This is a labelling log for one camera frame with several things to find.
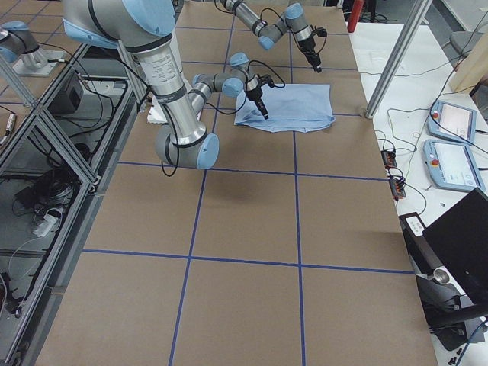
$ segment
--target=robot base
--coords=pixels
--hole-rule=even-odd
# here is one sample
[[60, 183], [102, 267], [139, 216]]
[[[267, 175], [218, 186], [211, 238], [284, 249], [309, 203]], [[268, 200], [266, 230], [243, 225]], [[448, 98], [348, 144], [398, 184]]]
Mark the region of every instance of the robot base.
[[[64, 57], [64, 51], [51, 51], [44, 50], [47, 59], [62, 59]], [[24, 61], [20, 58], [14, 65], [14, 70], [19, 76], [39, 76], [47, 77], [54, 70], [58, 63], [47, 63], [40, 69], [29, 69], [24, 65]]]

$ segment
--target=light blue cloth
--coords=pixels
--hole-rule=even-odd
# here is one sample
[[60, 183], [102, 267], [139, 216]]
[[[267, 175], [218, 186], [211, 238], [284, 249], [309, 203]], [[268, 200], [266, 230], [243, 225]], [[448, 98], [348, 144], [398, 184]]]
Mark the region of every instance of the light blue cloth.
[[[284, 88], [262, 88], [262, 101], [269, 119], [259, 113], [253, 101], [246, 100], [236, 113], [235, 125], [246, 125], [269, 132], [310, 132], [329, 127], [336, 118], [330, 106], [330, 85], [287, 84]], [[244, 92], [236, 105], [244, 102]]]

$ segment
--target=cable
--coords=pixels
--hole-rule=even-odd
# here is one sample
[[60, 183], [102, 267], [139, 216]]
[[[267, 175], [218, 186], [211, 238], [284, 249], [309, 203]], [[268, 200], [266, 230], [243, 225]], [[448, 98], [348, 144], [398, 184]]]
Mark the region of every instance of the cable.
[[134, 70], [132, 69], [129, 65], [127, 65], [124, 61], [122, 61], [121, 59], [118, 59], [117, 57], [113, 57], [110, 52], [108, 52], [105, 48], [101, 48], [100, 49], [103, 53], [105, 53], [107, 56], [109, 56], [110, 58], [114, 59], [115, 61], [121, 63], [122, 65], [124, 65], [134, 76], [136, 76], [136, 78], [138, 78], [140, 80], [140, 82], [142, 82], [144, 84], [144, 86], [146, 86], [146, 88], [151, 88], [151, 85], [149, 85], [146, 80], [144, 80], [143, 78], [140, 77], [140, 75]]
[[[17, 254], [17, 253], [18, 253], [18, 252], [19, 252], [19, 251], [20, 251], [22, 248], [24, 248], [24, 247], [25, 247], [27, 244], [29, 244], [30, 242], [35, 242], [35, 241], [36, 241], [36, 240], [38, 240], [38, 239], [42, 239], [42, 237], [36, 237], [36, 238], [31, 239], [31, 240], [28, 240], [28, 241], [26, 241], [24, 244], [22, 244], [21, 246], [19, 246], [19, 247], [18, 247], [18, 248], [17, 248], [17, 249], [14, 251], [14, 253], [13, 253], [13, 254], [10, 256], [10, 258], [8, 259], [7, 272], [9, 273], [9, 275], [10, 275], [10, 273], [11, 273], [11, 269], [10, 269], [10, 266], [11, 266], [11, 261], [12, 261], [12, 259], [15, 257], [15, 255], [16, 255], [16, 254]], [[23, 275], [23, 276], [22, 276], [22, 277], [20, 277], [20, 278], [12, 278], [12, 277], [11, 277], [11, 280], [12, 280], [12, 281], [20, 281], [20, 280], [24, 279], [24, 277], [25, 277], [25, 275]]]
[[4, 297], [3, 297], [3, 300], [2, 300], [2, 307], [0, 307], [0, 319], [2, 319], [2, 314], [3, 314], [3, 309], [4, 309], [4, 306], [5, 306], [5, 302], [7, 301], [7, 292], [8, 292], [8, 289], [7, 289], [7, 284], [5, 283], [5, 280], [3, 279], [3, 276], [2, 274], [0, 274], [0, 280], [2, 280], [2, 286], [4, 288]]
[[401, 141], [403, 143], [408, 143], [409, 145], [411, 145], [413, 147], [412, 153], [414, 153], [417, 150], [417, 144], [416, 143], [411, 143], [410, 141], [407, 141], [407, 140], [404, 140], [404, 139], [400, 139], [399, 137], [395, 136], [395, 130], [393, 128], [393, 120], [391, 118], [390, 111], [397, 111], [397, 112], [403, 112], [403, 113], [412, 113], [412, 112], [427, 111], [427, 110], [428, 110], [427, 108], [416, 108], [416, 109], [412, 109], [410, 111], [405, 111], [403, 109], [398, 109], [398, 108], [388, 108], [388, 110], [387, 110], [388, 125], [390, 126], [391, 134], [392, 134], [393, 138], [395, 140]]
[[8, 109], [7, 107], [4, 107], [3, 105], [0, 105], [0, 108], [1, 109], [5, 109], [6, 111], [12, 113], [12, 114], [16, 114], [12, 109]]
[[179, 145], [179, 141], [178, 141], [178, 133], [176, 132], [175, 122], [173, 121], [173, 116], [171, 115], [171, 112], [170, 112], [169, 108], [165, 104], [161, 104], [161, 106], [163, 108], [165, 108], [166, 114], [168, 115], [169, 122], [171, 123], [171, 125], [173, 127], [173, 131], [175, 132], [175, 139], [176, 139], [176, 164], [174, 164], [174, 167], [175, 168], [173, 169], [173, 171], [171, 173], [168, 173], [165, 170], [164, 164], [161, 162], [161, 170], [162, 170], [162, 173], [165, 176], [171, 178], [173, 175], [175, 175], [176, 170], [178, 169], [178, 166], [179, 166], [179, 163], [180, 163], [180, 145]]
[[409, 185], [406, 182], [405, 182], [405, 185], [407, 187], [410, 187], [411, 189], [413, 189], [415, 192], [417, 192], [418, 194], [420, 194], [422, 196], [422, 198], [424, 200], [424, 208], [422, 209], [422, 211], [420, 211], [419, 216], [422, 215], [425, 212], [425, 210], [427, 209], [427, 198], [425, 198], [424, 194], [421, 191], [419, 191], [417, 188], [413, 187], [412, 185]]
[[461, 352], [461, 354], [459, 355], [459, 358], [457, 359], [457, 362], [456, 362], [456, 366], [459, 366], [459, 364], [461, 363], [461, 360], [463, 359], [463, 356], [464, 356], [464, 353], [466, 353], [466, 350], [467, 350], [467, 347], [470, 345], [471, 341], [473, 340], [474, 336], [480, 331], [480, 329], [483, 328], [483, 326], [485, 326], [486, 324], [488, 324], [488, 320], [485, 320], [484, 322], [482, 322], [470, 335], [470, 338], [467, 339], [467, 342], [466, 342], [466, 345], [464, 346], [463, 348], [463, 351]]
[[225, 114], [226, 116], [231, 116], [231, 115], [236, 114], [237, 112], [239, 112], [244, 107], [244, 104], [246, 104], [246, 102], [247, 102], [247, 95], [244, 95], [244, 102], [241, 104], [241, 106], [239, 108], [237, 108], [235, 111], [232, 111], [232, 112], [224, 112], [224, 111], [220, 110], [219, 108], [215, 107], [210, 102], [207, 102], [207, 104], [210, 105], [217, 112], [219, 112], [221, 114]]
[[231, 11], [227, 11], [227, 10], [222, 10], [221, 8], [219, 8], [217, 6], [217, 0], [213, 0], [213, 5], [215, 5], [215, 9], [217, 9], [218, 11], [222, 12], [222, 13], [225, 13], [225, 14], [233, 14]]
[[259, 14], [259, 20], [262, 22], [262, 23], [267, 23], [266, 21], [263, 20], [262, 18], [262, 15], [265, 13], [265, 11], [271, 11], [274, 15], [276, 15], [278, 17], [278, 19], [280, 21], [283, 20], [283, 18], [276, 12], [276, 10], [274, 9], [271, 9], [271, 8], [264, 8], [261, 10], [261, 13]]
[[266, 68], [268, 68], [271, 72], [273, 72], [276, 77], [278, 79], [280, 79], [280, 82], [283, 84], [282, 86], [277, 86], [275, 85], [275, 88], [279, 88], [279, 89], [282, 89], [286, 86], [286, 83], [284, 82], [283, 78], [281, 76], [279, 76], [279, 74], [276, 73], [276, 71], [273, 70], [273, 68], [271, 66], [269, 66], [267, 63], [264, 63], [262, 61], [259, 61], [257, 59], [252, 59], [251, 61], [249, 61], [248, 65], [247, 65], [247, 70], [246, 71], [249, 71], [249, 68], [251, 67], [251, 64], [252, 63], [257, 63], [258, 65], [261, 65], [261, 66], [264, 66]]
[[[420, 73], [417, 73], [417, 74], [395, 75], [394, 77], [395, 78], [407, 78], [407, 77], [410, 77], [410, 76], [422, 76], [422, 75], [425, 75], [427, 72], [439, 70], [441, 67], [446, 66], [446, 65], [449, 65], [451, 63], [451, 61], [454, 61], [455, 59], [458, 59], [458, 58], [459, 58], [459, 56], [453, 57], [452, 59], [448, 60], [446, 63], [443, 63], [442, 65], [437, 66], [434, 69], [429, 69], [429, 70], [426, 70], [424, 72], [420, 72]], [[359, 72], [359, 73], [360, 74], [366, 74], [366, 75], [382, 75], [383, 74], [382, 72], [365, 72], [365, 71]]]
[[82, 129], [89, 129], [89, 128], [94, 128], [97, 124], [100, 123], [100, 120], [97, 120], [94, 124], [92, 124], [91, 126], [82, 126], [81, 124], [77, 124], [74, 120], [72, 120], [71, 118], [68, 118], [68, 117], [65, 117], [65, 116], [54, 116], [54, 118], [59, 118], [61, 120], [66, 120], [68, 122], [70, 122], [71, 124], [74, 124], [75, 126], [79, 127], [79, 128], [82, 128]]

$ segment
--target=grid line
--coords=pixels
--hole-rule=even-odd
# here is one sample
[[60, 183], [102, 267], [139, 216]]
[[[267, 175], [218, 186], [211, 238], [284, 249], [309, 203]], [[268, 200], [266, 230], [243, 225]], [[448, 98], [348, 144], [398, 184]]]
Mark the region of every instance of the grid line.
[[[291, 33], [288, 32], [288, 49], [290, 51], [290, 82], [293, 84], [293, 43]], [[302, 354], [302, 366], [307, 366], [307, 346], [305, 344], [305, 310], [303, 306], [303, 271], [302, 248], [300, 235], [300, 197], [298, 194], [298, 159], [296, 132], [293, 131], [293, 158], [294, 158], [294, 185], [295, 185], [295, 217], [297, 218], [297, 258], [298, 258], [298, 296], [300, 304], [300, 345]]]
[[169, 361], [168, 361], [169, 366], [173, 365], [173, 358], [175, 357], [176, 341], [178, 339], [178, 331], [179, 331], [179, 326], [180, 326], [181, 313], [183, 312], [183, 302], [185, 300], [186, 286], [188, 283], [188, 276], [190, 274], [191, 255], [193, 253], [193, 245], [195, 242], [195, 236], [197, 234], [197, 227], [198, 227], [198, 219], [200, 216], [201, 202], [204, 198], [206, 178], [207, 178], [207, 172], [204, 173], [204, 177], [202, 178], [202, 182], [201, 182], [200, 196], [198, 198], [197, 212], [195, 213], [195, 222], [193, 225], [193, 233], [191, 234], [190, 249], [188, 251], [188, 258], [186, 261], [185, 277], [183, 279], [183, 286], [181, 288], [181, 294], [180, 294], [180, 302], [178, 305], [178, 315], [176, 316], [175, 331], [173, 333], [171, 352], [169, 354]]
[[0, 17], [0, 19], [2, 19], [4, 16], [6, 16], [7, 14], [10, 14], [10, 10], [12, 10], [13, 8], [15, 8], [17, 5], [20, 4], [22, 0], [17, 0], [17, 2], [12, 5], [4, 14], [2, 14], [2, 16]]
[[[213, 63], [211, 61], [181, 61], [181, 63], [195, 63], [199, 65], [226, 65], [226, 63]], [[269, 65], [272, 68], [282, 68], [282, 69], [289, 69], [289, 66], [282, 66], [282, 65]], [[310, 69], [310, 66], [295, 66], [295, 69]], [[350, 69], [350, 68], [341, 68], [341, 67], [322, 67], [322, 70], [329, 70], [329, 71], [358, 71], [357, 69]]]
[[[168, 259], [191, 259], [192, 261], [202, 262], [225, 262], [236, 263], [244, 265], [268, 265], [271, 267], [291, 267], [298, 268], [298, 263], [293, 262], [276, 262], [276, 261], [260, 261], [258, 259], [241, 259], [241, 258], [222, 258], [222, 257], [209, 257], [204, 255], [181, 255], [181, 254], [168, 254], [168, 253], [154, 253], [154, 252], [131, 252], [127, 250], [115, 250], [115, 249], [83, 249], [84, 253], [95, 254], [108, 254], [108, 255], [128, 255], [134, 257], [153, 257], [153, 258], [168, 258]], [[310, 263], [302, 263], [302, 268], [315, 268], [332, 271], [354, 271], [354, 272], [373, 272], [384, 273], [392, 275], [414, 275], [414, 271], [405, 271], [401, 269], [387, 269], [387, 268], [366, 268], [366, 267], [351, 267], [347, 265], [317, 265]]]
[[[126, 162], [121, 161], [117, 164], [120, 165], [138, 165], [138, 166], [150, 166], [150, 167], [158, 167], [161, 168], [161, 164], [156, 164], [154, 162]], [[171, 168], [172, 165], [165, 165], [165, 168]], [[187, 168], [187, 167], [180, 167], [179, 169], [196, 169], [196, 168]], [[294, 176], [294, 172], [268, 172], [265, 170], [244, 170], [244, 169], [230, 169], [230, 168], [210, 168], [208, 169], [213, 172], [230, 172], [230, 173], [251, 173], [251, 174], [269, 174], [269, 175], [291, 175]], [[351, 179], [357, 181], [388, 181], [387, 178], [370, 178], [370, 177], [355, 177], [349, 175], [330, 175], [330, 174], [313, 174], [313, 173], [299, 173], [297, 172], [297, 176], [299, 177], [311, 177], [311, 178], [333, 178], [333, 179]]]
[[[234, 26], [234, 21], [235, 18], [232, 19], [232, 27]], [[229, 41], [227, 43], [227, 50], [226, 50], [226, 55], [225, 55], [225, 60], [227, 60], [227, 57], [229, 55], [229, 49], [230, 49], [230, 42], [232, 40], [232, 29], [229, 34]], [[220, 103], [220, 95], [219, 98], [217, 99], [217, 105]], [[215, 115], [213, 116], [213, 126], [212, 126], [212, 132], [215, 130], [215, 126], [217, 124], [217, 111], [215, 111]], [[176, 350], [176, 342], [178, 340], [178, 331], [179, 331], [179, 326], [180, 326], [180, 321], [181, 321], [181, 315], [183, 313], [183, 303], [185, 301], [185, 293], [186, 293], [186, 287], [188, 284], [188, 276], [190, 273], [190, 267], [191, 267], [191, 260], [192, 260], [192, 254], [193, 254], [193, 248], [195, 244], [195, 238], [197, 235], [197, 228], [198, 228], [198, 221], [200, 219], [200, 212], [201, 212], [201, 204], [204, 199], [204, 191], [205, 191], [205, 183], [207, 180], [207, 174], [208, 171], [206, 170], [204, 172], [204, 177], [202, 178], [201, 182], [201, 189], [200, 189], [200, 197], [198, 198], [198, 205], [197, 205], [197, 212], [195, 214], [195, 221], [194, 221], [194, 226], [193, 226], [193, 233], [191, 234], [191, 243], [190, 243], [190, 249], [188, 252], [188, 259], [186, 263], [186, 269], [185, 269], [185, 277], [183, 280], [183, 286], [181, 289], [181, 295], [180, 295], [180, 303], [178, 305], [178, 315], [176, 316], [176, 322], [175, 322], [175, 331], [173, 333], [173, 340], [172, 340], [172, 346], [171, 346], [171, 352], [169, 355], [169, 360], [168, 360], [168, 366], [173, 365], [173, 360], [175, 357], [175, 350]]]

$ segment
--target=robotic arm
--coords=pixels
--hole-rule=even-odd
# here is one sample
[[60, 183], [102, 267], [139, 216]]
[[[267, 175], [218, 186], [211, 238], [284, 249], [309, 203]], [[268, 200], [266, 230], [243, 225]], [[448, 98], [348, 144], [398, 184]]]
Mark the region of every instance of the robotic arm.
[[269, 25], [258, 17], [243, 0], [220, 0], [220, 2], [226, 10], [234, 13], [259, 38], [259, 44], [265, 50], [272, 48], [288, 31], [291, 31], [309, 64], [315, 71], [322, 71], [320, 55], [315, 52], [313, 38], [315, 36], [327, 37], [327, 31], [323, 27], [315, 28], [308, 24], [300, 3], [290, 5], [280, 15], [278, 22]]
[[169, 122], [156, 137], [156, 152], [163, 162], [197, 169], [214, 165], [219, 140], [197, 119], [212, 92], [236, 97], [245, 88], [246, 96], [267, 116], [261, 86], [272, 81], [267, 75], [255, 75], [243, 53], [231, 59], [230, 73], [197, 75], [187, 93], [170, 48], [175, 27], [170, 0], [64, 0], [63, 4], [68, 36], [102, 48], [117, 48], [121, 40], [138, 60]]

